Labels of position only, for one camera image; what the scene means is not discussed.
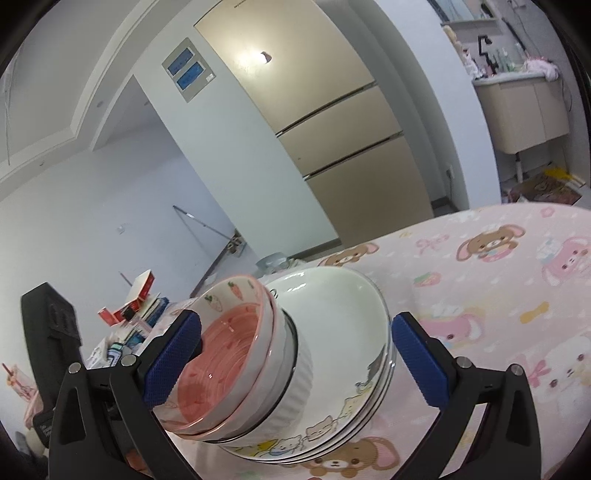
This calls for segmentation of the pink strawberry bowl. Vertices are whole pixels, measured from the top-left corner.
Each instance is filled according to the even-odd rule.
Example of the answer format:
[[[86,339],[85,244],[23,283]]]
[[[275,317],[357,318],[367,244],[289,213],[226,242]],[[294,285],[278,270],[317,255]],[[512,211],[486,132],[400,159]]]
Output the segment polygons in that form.
[[[273,339],[273,308],[263,284],[238,275],[215,284],[187,309],[201,322],[201,353],[154,413],[166,430],[191,435],[217,427],[249,393]]]
[[[194,304],[202,351],[181,373],[172,403],[175,433],[218,440],[242,429],[273,390],[287,330],[266,287],[249,276],[216,284]]]

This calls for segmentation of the white ribbed bowl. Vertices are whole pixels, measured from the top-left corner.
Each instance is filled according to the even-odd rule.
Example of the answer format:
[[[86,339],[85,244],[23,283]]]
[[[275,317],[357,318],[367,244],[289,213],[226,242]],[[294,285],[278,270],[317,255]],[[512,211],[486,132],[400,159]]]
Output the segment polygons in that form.
[[[238,409],[201,440],[226,446],[247,446],[279,438],[300,418],[311,393],[311,352],[287,312],[283,312],[286,343],[273,352],[280,369],[266,367]]]

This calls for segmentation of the white plate with lettering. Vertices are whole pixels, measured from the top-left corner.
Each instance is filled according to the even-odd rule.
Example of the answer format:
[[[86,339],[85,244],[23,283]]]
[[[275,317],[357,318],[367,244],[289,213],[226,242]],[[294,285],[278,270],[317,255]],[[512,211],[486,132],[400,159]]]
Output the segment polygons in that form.
[[[377,286],[366,276],[341,267],[315,267],[267,285],[277,305],[290,315],[311,352],[311,393],[297,426],[315,424],[369,382],[380,369],[391,338],[391,318]]]

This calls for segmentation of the white cartoon cat plate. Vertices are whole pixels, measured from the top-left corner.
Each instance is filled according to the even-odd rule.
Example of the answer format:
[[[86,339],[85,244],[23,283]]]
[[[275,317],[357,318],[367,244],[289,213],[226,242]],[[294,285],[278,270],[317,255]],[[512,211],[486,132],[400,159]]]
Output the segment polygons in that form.
[[[249,446],[224,445],[222,449],[245,460],[290,464],[325,455],[349,441],[373,416],[386,395],[396,364],[396,349],[389,344],[381,353],[380,369],[369,382],[356,383],[356,391],[315,424],[297,426],[287,437],[270,438]]]

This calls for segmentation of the red and white box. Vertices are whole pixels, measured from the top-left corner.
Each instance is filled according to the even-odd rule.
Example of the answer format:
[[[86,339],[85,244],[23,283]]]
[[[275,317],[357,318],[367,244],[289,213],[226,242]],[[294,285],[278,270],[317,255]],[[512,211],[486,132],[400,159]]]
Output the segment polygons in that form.
[[[115,311],[110,311],[106,307],[103,307],[98,311],[99,318],[109,326],[114,326],[132,319],[146,302],[154,279],[155,277],[151,270],[146,270],[139,274],[130,284],[123,305]]]

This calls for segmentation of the pink cartoon tablecloth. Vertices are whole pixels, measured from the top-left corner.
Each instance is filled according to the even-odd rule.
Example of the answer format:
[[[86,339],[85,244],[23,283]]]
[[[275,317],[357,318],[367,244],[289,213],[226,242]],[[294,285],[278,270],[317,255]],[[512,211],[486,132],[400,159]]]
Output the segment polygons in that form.
[[[523,203],[463,211],[315,260],[372,280],[390,313],[409,311],[457,356],[479,367],[519,363],[541,431],[541,478],[551,479],[590,422],[590,211]],[[352,479],[390,479],[436,417],[407,367],[394,368],[386,399],[334,467],[270,466],[221,447],[173,438],[203,479],[347,479],[349,452],[367,447]]]

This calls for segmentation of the beige bathroom vanity cabinet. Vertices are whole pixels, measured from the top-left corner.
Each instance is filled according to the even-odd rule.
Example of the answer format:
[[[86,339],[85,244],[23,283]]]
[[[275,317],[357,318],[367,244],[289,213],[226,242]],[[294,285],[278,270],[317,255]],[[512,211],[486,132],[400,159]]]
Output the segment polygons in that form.
[[[560,80],[542,73],[503,73],[475,80],[493,146],[517,154],[570,133]]]

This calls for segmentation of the beige three-door refrigerator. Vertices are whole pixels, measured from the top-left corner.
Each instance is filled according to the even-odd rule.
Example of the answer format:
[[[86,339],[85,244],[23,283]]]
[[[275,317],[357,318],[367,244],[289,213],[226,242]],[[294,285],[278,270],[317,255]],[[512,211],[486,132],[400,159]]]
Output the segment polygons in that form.
[[[195,28],[273,129],[342,245],[432,218],[400,122],[317,3],[220,1]]]

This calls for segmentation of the grey wall electrical panel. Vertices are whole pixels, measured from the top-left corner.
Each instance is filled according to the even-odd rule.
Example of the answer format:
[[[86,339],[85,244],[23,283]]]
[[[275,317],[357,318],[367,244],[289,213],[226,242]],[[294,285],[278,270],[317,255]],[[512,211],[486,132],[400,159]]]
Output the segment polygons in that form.
[[[162,62],[162,67],[186,102],[190,102],[216,77],[189,38],[172,50]]]

